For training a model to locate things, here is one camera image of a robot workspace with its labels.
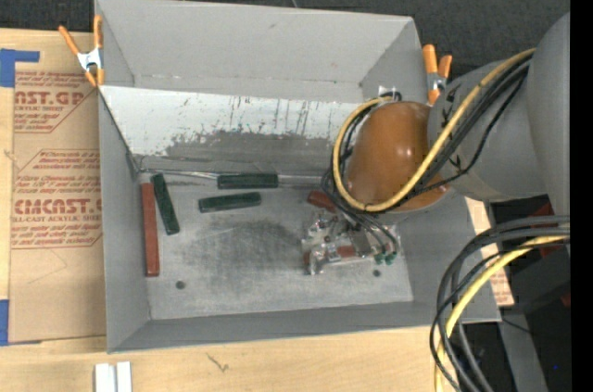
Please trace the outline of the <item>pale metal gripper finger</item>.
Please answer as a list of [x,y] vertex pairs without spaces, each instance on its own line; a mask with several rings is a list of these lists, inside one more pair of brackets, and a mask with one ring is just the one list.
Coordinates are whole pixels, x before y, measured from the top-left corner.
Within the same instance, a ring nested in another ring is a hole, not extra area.
[[304,253],[304,269],[308,275],[324,273],[330,266],[343,262],[349,255],[346,247],[334,243],[314,246]]
[[314,247],[335,241],[346,228],[346,221],[338,216],[320,216],[313,220],[302,239],[303,247]]

